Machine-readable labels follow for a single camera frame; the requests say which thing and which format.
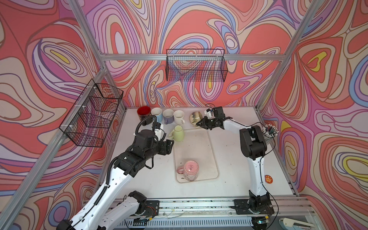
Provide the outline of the cream speckled round mug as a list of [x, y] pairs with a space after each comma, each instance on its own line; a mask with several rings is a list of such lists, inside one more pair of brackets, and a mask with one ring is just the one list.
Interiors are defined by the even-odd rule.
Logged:
[[192, 113], [191, 113], [191, 115], [189, 116], [189, 121], [190, 121], [190, 123], [191, 123], [195, 128], [197, 128], [197, 127], [198, 127], [197, 123], [198, 123], [199, 121], [201, 121], [202, 119], [203, 119], [203, 116], [202, 116], [201, 112], [199, 112], [199, 111], [192, 112]]

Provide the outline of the white small mug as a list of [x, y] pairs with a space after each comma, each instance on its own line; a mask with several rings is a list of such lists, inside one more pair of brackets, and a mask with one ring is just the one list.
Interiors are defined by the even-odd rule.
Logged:
[[185, 119], [184, 119], [185, 113], [184, 113], [184, 111], [176, 110], [176, 111], [174, 111], [173, 116], [174, 116], [174, 122], [177, 125], [183, 125], [185, 123]]

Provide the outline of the light green mug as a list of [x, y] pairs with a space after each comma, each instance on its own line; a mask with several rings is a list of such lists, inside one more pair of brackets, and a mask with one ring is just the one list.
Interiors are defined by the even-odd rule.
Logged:
[[185, 132], [183, 127], [181, 125], [175, 126], [175, 128], [169, 134], [169, 137], [176, 142], [183, 141], [185, 138]]

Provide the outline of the black skull mug red inside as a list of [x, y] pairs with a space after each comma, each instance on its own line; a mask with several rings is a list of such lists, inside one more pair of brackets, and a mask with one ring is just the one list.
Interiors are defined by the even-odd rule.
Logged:
[[[140, 121], [144, 120], [146, 117], [149, 117], [151, 116], [151, 108], [149, 106], [142, 106], [140, 108], [138, 108], [137, 110], [137, 114], [140, 118]], [[143, 122], [143, 126], [146, 126], [150, 123], [153, 122], [153, 119], [150, 118], [150, 119], [147, 119], [146, 121]]]

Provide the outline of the light blue mug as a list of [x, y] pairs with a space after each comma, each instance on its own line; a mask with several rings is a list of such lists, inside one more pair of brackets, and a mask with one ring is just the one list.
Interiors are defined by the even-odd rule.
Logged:
[[151, 114], [157, 117], [157, 122], [161, 123], [163, 121], [163, 110], [161, 108], [153, 108]]

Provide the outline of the purple mug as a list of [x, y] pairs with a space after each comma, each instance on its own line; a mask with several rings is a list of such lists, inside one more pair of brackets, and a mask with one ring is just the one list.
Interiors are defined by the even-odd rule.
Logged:
[[165, 109], [163, 111], [163, 122], [165, 125], [171, 124], [174, 122], [174, 111], [172, 109]]

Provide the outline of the pink patterned mug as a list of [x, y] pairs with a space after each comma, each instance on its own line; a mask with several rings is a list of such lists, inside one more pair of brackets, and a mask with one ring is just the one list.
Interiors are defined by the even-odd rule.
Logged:
[[176, 172], [181, 174], [187, 181], [195, 181], [198, 177], [199, 165], [197, 162], [190, 160], [179, 167]]

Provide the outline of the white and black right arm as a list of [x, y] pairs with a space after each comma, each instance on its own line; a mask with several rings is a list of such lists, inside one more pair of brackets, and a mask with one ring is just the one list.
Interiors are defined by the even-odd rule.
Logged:
[[249, 199], [236, 199], [232, 209], [239, 214], [266, 214], [275, 213], [271, 194], [265, 188], [264, 160], [267, 151], [267, 144], [262, 133], [262, 129], [255, 126], [243, 125], [232, 117], [227, 117], [223, 108], [214, 107], [207, 109], [205, 116], [198, 122], [198, 127], [212, 130], [216, 127], [231, 131], [240, 137], [240, 149], [243, 156], [247, 159], [251, 189], [249, 190]]

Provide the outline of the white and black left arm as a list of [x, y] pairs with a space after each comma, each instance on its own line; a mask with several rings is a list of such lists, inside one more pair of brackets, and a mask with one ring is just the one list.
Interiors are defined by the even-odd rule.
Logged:
[[128, 194], [125, 201], [115, 208], [110, 206], [120, 191], [157, 154], [169, 155], [174, 141], [166, 139], [161, 129], [144, 129], [135, 133], [133, 144], [109, 164], [106, 181], [88, 203], [70, 220], [62, 220], [58, 230], [112, 230], [131, 215], [143, 215], [147, 210], [147, 198], [138, 191]]

